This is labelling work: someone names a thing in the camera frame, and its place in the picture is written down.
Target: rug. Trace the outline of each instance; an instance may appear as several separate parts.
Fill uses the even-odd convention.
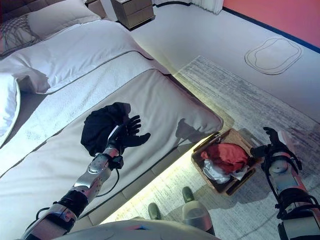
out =
[[[248,51],[244,59],[250,67],[263,74],[278,75],[292,66],[302,54],[303,49],[298,44],[275,36]]]
[[[302,161],[302,180],[320,200],[320,125],[251,83],[199,56],[174,75],[224,119],[222,132],[234,128],[253,146],[268,144],[263,127],[285,131]],[[182,188],[189,186],[209,210],[222,240],[279,240],[276,200],[260,167],[232,196],[219,195],[206,185],[191,163],[192,150],[148,184],[104,223],[137,216],[149,219],[148,204],[156,203],[165,220],[181,222]]]

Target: gray patterned pillow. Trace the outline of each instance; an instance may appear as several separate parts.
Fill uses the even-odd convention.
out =
[[[30,30],[28,15],[15,17],[0,24],[0,57],[6,57],[39,41]]]

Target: black garment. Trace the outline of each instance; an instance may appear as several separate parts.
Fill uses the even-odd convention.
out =
[[[112,130],[128,119],[125,105],[115,102],[97,111],[93,111],[84,121],[81,144],[94,157],[102,153],[107,145],[108,137]]]

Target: wall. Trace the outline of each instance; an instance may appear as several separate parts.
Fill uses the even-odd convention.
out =
[[[320,48],[320,0],[224,0],[223,6]]]

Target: laundry basket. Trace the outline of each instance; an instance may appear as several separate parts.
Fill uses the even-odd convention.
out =
[[[201,153],[204,150],[206,150],[207,147],[217,143],[237,144],[240,147],[242,147],[243,150],[245,150],[245,152],[249,155],[249,169],[241,180],[238,180],[235,177],[231,176],[229,181],[225,183],[217,183],[216,181],[209,179],[203,173],[204,160],[201,157]],[[193,154],[191,155],[191,161],[200,173],[200,175],[204,178],[206,183],[216,193],[231,196],[256,172],[255,166],[257,165],[259,160],[251,155],[251,148],[252,146],[246,140],[244,140],[244,138],[235,129],[231,128],[222,134],[213,135],[212,137],[208,138],[205,142],[203,142],[201,145],[199,145],[197,148],[195,148],[193,150]]]

